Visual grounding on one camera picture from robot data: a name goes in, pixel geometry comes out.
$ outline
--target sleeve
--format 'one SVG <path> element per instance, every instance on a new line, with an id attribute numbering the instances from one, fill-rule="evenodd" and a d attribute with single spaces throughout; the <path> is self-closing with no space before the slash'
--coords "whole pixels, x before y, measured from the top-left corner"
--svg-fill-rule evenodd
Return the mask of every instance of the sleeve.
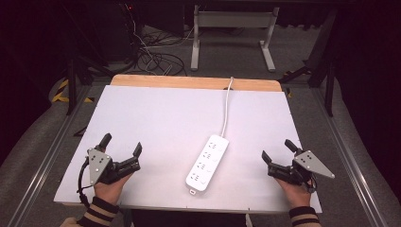
<path id="1" fill-rule="evenodd" d="M 77 221 L 78 225 L 76 226 L 110 226 L 112 220 L 117 215 L 118 209 L 118 206 L 113 206 L 98 197 L 94 197 L 91 206 L 88 208 L 83 217 Z"/>
<path id="2" fill-rule="evenodd" d="M 289 211 L 293 227 L 322 227 L 315 209 L 310 206 L 301 206 Z"/>

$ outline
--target white board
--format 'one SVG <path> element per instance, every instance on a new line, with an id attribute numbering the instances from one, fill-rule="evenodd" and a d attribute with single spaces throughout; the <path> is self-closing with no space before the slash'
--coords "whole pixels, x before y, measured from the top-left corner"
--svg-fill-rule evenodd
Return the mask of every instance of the white board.
<path id="1" fill-rule="evenodd" d="M 143 146 L 141 170 L 126 183 L 120 206 L 127 208 L 211 212 L 287 212 L 277 182 L 261 158 L 289 166 L 293 153 L 286 139 L 301 146 L 284 93 L 231 91 L 225 138 L 230 145 L 205 193 L 192 196 L 185 177 L 212 134 L 224 122 L 226 92 L 207 89 L 106 86 L 77 151 L 56 193 L 55 202 L 78 204 L 77 181 L 88 148 L 106 133 L 113 137 L 106 153 L 115 162 Z M 89 185 L 89 171 L 83 185 Z M 92 188 L 84 193 L 91 199 Z M 312 207 L 322 211 L 317 194 Z"/>

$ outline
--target power outlet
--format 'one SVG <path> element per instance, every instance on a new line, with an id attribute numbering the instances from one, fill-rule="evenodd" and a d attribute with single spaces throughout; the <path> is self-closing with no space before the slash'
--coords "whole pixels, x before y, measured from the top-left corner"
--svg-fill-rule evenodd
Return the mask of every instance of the power outlet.
<path id="1" fill-rule="evenodd" d="M 228 140 L 218 135 L 210 136 L 200 156 L 186 177 L 185 182 L 190 188 L 190 194 L 195 195 L 197 192 L 203 192 L 206 189 L 218 168 L 218 164 L 228 144 Z"/>

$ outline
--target person's right hand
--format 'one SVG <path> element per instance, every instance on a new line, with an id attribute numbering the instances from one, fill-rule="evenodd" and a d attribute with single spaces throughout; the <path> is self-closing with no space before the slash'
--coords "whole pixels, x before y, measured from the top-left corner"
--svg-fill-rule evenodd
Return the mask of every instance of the person's right hand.
<path id="1" fill-rule="evenodd" d="M 300 206 L 310 206 L 310 193 L 303 186 L 290 184 L 274 178 L 286 193 L 289 207 L 291 209 Z"/>

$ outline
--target white power strip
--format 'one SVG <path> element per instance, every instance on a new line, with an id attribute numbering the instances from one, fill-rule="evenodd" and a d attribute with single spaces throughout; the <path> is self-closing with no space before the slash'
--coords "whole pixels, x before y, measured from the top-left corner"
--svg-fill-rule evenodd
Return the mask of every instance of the white power strip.
<path id="1" fill-rule="evenodd" d="M 195 164 L 186 177 L 189 193 L 192 195 L 206 189 L 212 179 L 218 164 L 228 147 L 228 140 L 218 135 L 210 136 Z"/>

